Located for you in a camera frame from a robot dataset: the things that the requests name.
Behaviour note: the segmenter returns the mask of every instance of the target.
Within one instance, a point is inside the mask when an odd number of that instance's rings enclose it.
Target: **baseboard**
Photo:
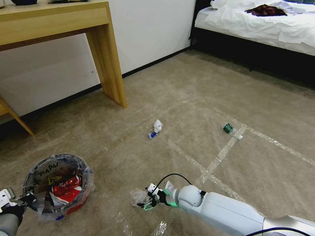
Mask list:
[[[188,49],[189,49],[189,47],[186,47],[186,48],[184,48],[184,49],[182,49],[182,50],[179,50],[179,51],[174,52],[174,53],[172,53],[172,54],[169,54],[169,55],[167,55],[167,56],[165,56],[165,57],[162,57],[162,58],[160,58],[160,59],[157,59],[157,60],[155,60],[155,61],[153,61],[153,62],[150,62],[150,63],[148,63],[148,64],[146,64],[146,65],[144,65],[144,66],[140,66],[139,68],[136,68],[136,69],[131,70],[131,71],[127,72],[127,73],[124,73],[124,74],[122,74],[122,78],[125,78],[125,77],[127,77],[127,76],[129,76],[129,75],[132,75],[132,74],[134,74],[134,73],[137,73],[137,72],[139,72],[139,71],[141,71],[141,70],[143,70],[143,69],[146,69],[146,68],[148,68],[148,67],[151,67],[151,66],[153,66],[153,65],[155,65],[155,64],[157,64],[157,63],[160,63],[160,62],[162,62],[162,61],[164,61],[164,60],[167,60],[167,59],[169,59],[169,58],[171,58],[171,57],[173,57],[173,56],[175,56],[175,55],[177,55],[177,54],[180,54],[180,53],[182,53],[182,52],[184,52],[184,51],[187,51]],[[96,90],[98,90],[98,89],[100,89],[100,88],[102,88],[101,84],[97,84],[97,85],[95,85],[95,86],[93,86],[93,87],[87,88],[87,89],[85,89],[85,90],[83,90],[83,91],[80,91],[80,92],[78,92],[78,93],[76,93],[76,94],[73,94],[73,95],[71,95],[71,96],[69,96],[69,97],[63,98],[63,99],[61,99],[61,100],[59,100],[59,101],[57,101],[57,102],[51,103],[51,104],[49,104],[49,105],[47,105],[47,106],[44,106],[44,107],[42,107],[42,108],[40,108],[40,109],[37,109],[37,110],[32,111],[32,112],[30,112],[30,113],[27,113],[27,114],[21,116],[21,118],[22,118],[23,120],[30,120],[30,119],[32,119],[32,118],[34,118],[34,117],[36,117],[36,116],[39,116],[40,114],[42,114],[42,113],[44,113],[44,112],[46,112],[46,111],[52,110],[52,109],[54,109],[54,108],[56,108],[56,107],[59,107],[59,106],[61,106],[61,105],[63,105],[63,104],[66,104],[66,103],[68,103],[68,102],[70,102],[70,101],[72,101],[72,100],[74,100],[74,99],[76,99],[76,98],[79,98],[79,97],[82,97],[82,96],[84,96],[84,95],[86,95],[86,94],[89,94],[89,93],[91,93],[91,92],[94,92],[94,91],[96,91]],[[3,123],[3,124],[0,124],[0,128],[1,128],[1,126],[4,125],[4,124],[8,125],[8,123],[13,123],[13,122],[15,122],[15,120],[10,120],[10,121],[8,121],[8,122],[5,122],[5,123]]]

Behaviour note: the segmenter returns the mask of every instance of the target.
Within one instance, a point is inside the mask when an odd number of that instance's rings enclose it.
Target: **gray robot arm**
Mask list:
[[[295,216],[268,219],[252,206],[214,192],[204,192],[194,185],[178,190],[168,181],[162,189],[151,184],[148,188],[150,201],[142,207],[152,209],[158,203],[179,207],[194,214],[209,225],[232,236],[250,235],[253,232],[277,228],[259,233],[259,236],[315,236],[315,223]]]
[[[15,236],[26,206],[35,201],[32,192],[18,198],[11,188],[0,191],[0,236]]]
[[[13,214],[0,215],[0,236],[15,236],[19,218]]]

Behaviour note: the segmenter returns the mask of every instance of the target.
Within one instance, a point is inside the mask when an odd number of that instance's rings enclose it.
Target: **beige carpet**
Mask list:
[[[124,84],[127,109],[98,90],[29,122],[35,137],[21,129],[0,140],[1,187],[17,195],[28,171],[53,154],[81,156],[94,170],[96,188],[81,209],[54,222],[39,221],[28,209],[18,235],[221,235],[177,208],[144,212],[130,205],[131,190],[173,172],[267,217],[315,221],[313,90],[197,51]],[[164,126],[150,140],[156,119]],[[224,122],[244,138],[224,133]]]

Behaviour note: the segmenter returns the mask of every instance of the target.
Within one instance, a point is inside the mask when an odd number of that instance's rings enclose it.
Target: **white wall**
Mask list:
[[[109,2],[122,73],[189,45],[195,0]],[[0,95],[19,115],[97,84],[84,34],[0,52]]]

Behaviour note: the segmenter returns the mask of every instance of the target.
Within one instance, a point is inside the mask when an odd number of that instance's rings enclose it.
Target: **white comforter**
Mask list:
[[[245,12],[262,4],[281,8],[288,15],[258,17]],[[282,0],[214,0],[212,7],[217,11],[205,21],[214,27],[245,38],[305,43],[315,48],[315,5]]]

